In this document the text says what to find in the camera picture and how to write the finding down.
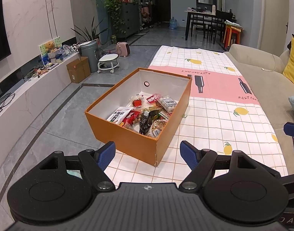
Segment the white gluten snack bag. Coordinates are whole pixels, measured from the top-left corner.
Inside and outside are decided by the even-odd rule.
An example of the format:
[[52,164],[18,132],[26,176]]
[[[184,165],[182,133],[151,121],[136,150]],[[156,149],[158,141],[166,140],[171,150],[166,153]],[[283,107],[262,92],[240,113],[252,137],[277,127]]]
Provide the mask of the white gluten snack bag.
[[119,125],[134,107],[120,106],[108,118],[107,121]]

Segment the red noodle snack bag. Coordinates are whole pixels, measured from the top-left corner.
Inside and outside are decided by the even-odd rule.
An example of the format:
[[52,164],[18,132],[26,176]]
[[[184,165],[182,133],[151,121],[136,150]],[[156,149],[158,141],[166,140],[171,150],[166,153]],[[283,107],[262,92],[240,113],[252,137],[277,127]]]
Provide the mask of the red noodle snack bag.
[[141,112],[138,110],[131,110],[119,125],[122,127],[131,127],[140,114]]

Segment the black yellow snack bag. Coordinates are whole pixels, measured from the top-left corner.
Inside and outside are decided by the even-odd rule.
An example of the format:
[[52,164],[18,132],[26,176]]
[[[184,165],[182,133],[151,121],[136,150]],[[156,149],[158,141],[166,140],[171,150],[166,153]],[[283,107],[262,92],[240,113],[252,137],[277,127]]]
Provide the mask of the black yellow snack bag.
[[140,119],[140,131],[142,135],[146,135],[149,131],[152,123],[159,118],[159,113],[161,109],[144,111]]

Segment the white yogurt ball pack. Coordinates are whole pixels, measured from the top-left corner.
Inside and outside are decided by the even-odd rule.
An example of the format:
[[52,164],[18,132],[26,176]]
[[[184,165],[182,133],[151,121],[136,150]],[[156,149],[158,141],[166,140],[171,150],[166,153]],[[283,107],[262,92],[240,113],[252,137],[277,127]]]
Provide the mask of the white yogurt ball pack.
[[173,112],[177,106],[177,102],[169,96],[160,96],[157,101],[168,113]]

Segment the small red label snack pack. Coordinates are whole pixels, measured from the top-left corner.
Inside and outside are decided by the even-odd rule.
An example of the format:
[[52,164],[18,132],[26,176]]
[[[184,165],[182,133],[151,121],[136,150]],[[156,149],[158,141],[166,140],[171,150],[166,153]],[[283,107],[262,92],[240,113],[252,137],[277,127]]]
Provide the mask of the small red label snack pack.
[[137,94],[131,98],[131,105],[133,107],[142,107],[144,101],[144,95]]

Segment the red spicy meat pack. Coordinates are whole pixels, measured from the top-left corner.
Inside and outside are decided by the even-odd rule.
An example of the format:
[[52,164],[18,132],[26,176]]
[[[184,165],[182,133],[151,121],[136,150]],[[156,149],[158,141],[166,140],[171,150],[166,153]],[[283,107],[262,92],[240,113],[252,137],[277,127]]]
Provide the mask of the red spicy meat pack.
[[148,97],[146,99],[146,101],[149,103],[149,104],[153,104],[157,101],[157,99],[159,98],[160,94],[153,94],[152,96]]

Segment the Mimi shrimp chips bag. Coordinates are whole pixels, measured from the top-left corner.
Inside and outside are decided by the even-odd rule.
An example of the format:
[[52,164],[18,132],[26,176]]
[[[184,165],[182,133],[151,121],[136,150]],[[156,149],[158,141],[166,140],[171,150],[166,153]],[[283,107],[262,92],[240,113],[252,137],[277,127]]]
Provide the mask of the Mimi shrimp chips bag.
[[166,119],[157,119],[155,120],[152,125],[150,126],[150,129],[148,130],[147,135],[152,138],[157,138],[161,131],[166,126],[166,123],[168,120]]

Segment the lemon pattern tablecloth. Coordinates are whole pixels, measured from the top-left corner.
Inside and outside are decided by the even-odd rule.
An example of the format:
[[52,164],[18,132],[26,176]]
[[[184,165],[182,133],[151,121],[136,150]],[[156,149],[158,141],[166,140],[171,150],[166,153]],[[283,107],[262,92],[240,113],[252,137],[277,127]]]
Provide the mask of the lemon pattern tablecloth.
[[192,78],[186,113],[158,166],[117,151],[106,168],[115,185],[121,182],[180,184],[190,169],[180,155],[184,140],[221,155],[234,150],[288,175],[277,136],[247,81],[224,53],[161,46],[151,69]]

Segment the orange cardboard box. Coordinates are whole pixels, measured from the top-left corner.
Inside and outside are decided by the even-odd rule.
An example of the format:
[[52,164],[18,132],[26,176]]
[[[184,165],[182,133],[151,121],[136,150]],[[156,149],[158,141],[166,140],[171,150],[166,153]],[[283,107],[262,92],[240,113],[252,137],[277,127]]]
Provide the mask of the orange cardboard box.
[[[184,117],[189,104],[191,82],[189,76],[138,68],[93,102],[86,109],[85,115],[97,140],[103,143],[113,141],[117,150],[157,167]],[[153,104],[146,101],[156,93],[169,96],[177,102],[173,112],[168,113],[158,101]],[[131,127],[107,121],[118,107],[133,107],[131,98],[137,94],[144,95],[144,101],[142,107],[134,107],[133,110],[138,110],[141,114]],[[143,112],[157,109],[161,109],[158,119],[168,120],[164,129],[157,138],[140,134]]]

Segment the beige sofa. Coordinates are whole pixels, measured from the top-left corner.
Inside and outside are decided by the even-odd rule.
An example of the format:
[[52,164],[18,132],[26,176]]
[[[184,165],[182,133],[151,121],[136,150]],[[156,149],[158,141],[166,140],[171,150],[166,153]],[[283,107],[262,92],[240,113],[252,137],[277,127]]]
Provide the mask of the beige sofa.
[[287,122],[294,123],[294,110],[288,98],[294,96],[294,84],[283,75],[290,52],[280,56],[233,44],[225,52],[258,99],[278,137],[289,174],[294,174],[294,145],[292,137],[284,133]]

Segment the brown cardboard carton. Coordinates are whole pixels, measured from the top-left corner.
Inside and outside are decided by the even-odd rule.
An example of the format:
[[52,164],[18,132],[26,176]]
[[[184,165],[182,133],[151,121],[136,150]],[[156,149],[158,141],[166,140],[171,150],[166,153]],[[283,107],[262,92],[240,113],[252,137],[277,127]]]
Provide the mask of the brown cardboard carton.
[[90,66],[88,57],[82,56],[80,59],[76,59],[67,64],[67,70],[70,76],[70,80],[73,83],[80,83],[84,79],[90,76]]

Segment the white TV console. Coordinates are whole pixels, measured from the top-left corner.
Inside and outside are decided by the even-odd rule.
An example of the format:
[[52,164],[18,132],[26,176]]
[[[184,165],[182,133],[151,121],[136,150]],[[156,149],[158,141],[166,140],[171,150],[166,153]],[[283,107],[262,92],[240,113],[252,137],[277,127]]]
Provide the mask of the white TV console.
[[0,167],[24,131],[44,108],[70,83],[67,64],[79,59],[67,57],[39,78],[32,78],[15,91],[15,96],[0,113]]

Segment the white round rolling stool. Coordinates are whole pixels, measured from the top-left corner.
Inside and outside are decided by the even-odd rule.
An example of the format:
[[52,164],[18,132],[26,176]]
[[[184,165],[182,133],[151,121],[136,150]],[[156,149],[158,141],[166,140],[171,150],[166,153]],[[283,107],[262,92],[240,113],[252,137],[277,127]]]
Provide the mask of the white round rolling stool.
[[115,72],[115,69],[119,67],[118,54],[106,54],[102,56],[97,64],[97,73],[101,71],[110,71],[111,74]]

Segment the orange stool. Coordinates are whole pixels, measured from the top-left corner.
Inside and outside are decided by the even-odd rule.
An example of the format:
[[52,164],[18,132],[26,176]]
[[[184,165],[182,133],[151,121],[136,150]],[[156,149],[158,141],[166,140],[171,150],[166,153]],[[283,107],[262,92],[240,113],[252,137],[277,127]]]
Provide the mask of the orange stool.
[[233,44],[240,44],[241,41],[241,33],[244,28],[237,24],[226,20],[225,22],[225,34],[224,34],[224,48],[231,47]]

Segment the grey trash bin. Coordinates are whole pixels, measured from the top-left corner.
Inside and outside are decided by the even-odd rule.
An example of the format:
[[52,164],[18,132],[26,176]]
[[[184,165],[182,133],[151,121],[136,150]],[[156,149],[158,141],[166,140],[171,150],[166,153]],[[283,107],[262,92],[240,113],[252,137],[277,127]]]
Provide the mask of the grey trash bin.
[[79,46],[79,52],[81,53],[81,56],[88,58],[91,73],[98,71],[98,60],[96,57],[97,50],[98,44],[96,40],[81,43]]

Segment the teddy bear photo card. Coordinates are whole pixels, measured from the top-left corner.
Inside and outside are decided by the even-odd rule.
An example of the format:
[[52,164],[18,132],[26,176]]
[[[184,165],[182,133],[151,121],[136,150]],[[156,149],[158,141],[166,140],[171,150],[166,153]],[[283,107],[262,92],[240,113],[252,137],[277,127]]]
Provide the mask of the teddy bear photo card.
[[55,59],[55,52],[62,47],[60,37],[56,37],[44,44],[38,46],[40,51],[41,60],[44,65],[50,63],[51,59]]

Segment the long leaf potted plant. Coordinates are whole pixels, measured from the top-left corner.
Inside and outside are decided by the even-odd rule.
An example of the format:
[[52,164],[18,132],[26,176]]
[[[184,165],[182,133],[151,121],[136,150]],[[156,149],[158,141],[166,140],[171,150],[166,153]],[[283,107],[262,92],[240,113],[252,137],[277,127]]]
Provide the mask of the long leaf potted plant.
[[82,37],[85,40],[85,42],[98,40],[101,45],[104,45],[108,42],[108,35],[105,42],[101,42],[100,36],[105,32],[109,32],[111,23],[110,21],[108,21],[108,27],[98,31],[98,27],[102,22],[103,20],[101,20],[97,25],[95,25],[95,17],[93,17],[90,29],[88,29],[87,27],[81,29],[78,26],[74,25],[74,27],[71,28],[71,30],[78,34],[80,37]]

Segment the dark dining table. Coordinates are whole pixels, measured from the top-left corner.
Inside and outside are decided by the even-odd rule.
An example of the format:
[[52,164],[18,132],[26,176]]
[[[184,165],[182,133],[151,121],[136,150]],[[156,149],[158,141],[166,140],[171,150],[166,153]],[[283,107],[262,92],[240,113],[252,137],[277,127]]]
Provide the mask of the dark dining table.
[[224,33],[226,29],[225,22],[229,20],[235,23],[237,20],[233,13],[227,13],[220,10],[216,10],[214,13],[210,12],[199,12],[195,9],[188,8],[186,11],[186,31],[185,39],[188,40],[189,34],[193,34],[194,27],[198,27],[203,32],[204,38],[213,38],[213,43],[217,35],[220,40],[224,40]]

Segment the dark green cabinet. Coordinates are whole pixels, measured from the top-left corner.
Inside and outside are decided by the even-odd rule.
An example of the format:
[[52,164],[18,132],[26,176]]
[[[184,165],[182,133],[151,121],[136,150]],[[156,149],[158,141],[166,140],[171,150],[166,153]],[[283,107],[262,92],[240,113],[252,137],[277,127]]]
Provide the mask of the dark green cabinet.
[[122,3],[121,19],[123,19],[124,24],[120,27],[120,33],[117,38],[125,39],[137,33],[140,28],[139,5],[135,3]]

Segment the blue water jug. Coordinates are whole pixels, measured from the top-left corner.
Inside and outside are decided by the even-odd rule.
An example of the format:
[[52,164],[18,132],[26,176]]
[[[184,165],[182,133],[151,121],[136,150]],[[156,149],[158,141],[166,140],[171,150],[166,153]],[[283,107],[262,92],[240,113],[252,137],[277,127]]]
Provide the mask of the blue water jug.
[[177,20],[174,17],[172,17],[169,21],[169,28],[171,30],[177,29]]

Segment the leafy green potted plant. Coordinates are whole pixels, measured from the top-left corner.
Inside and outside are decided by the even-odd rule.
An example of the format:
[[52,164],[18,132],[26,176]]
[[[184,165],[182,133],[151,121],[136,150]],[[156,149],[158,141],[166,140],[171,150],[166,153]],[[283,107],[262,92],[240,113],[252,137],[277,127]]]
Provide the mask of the leafy green potted plant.
[[104,0],[104,5],[112,26],[112,33],[124,34],[126,30],[123,29],[125,21],[121,18],[123,0]]

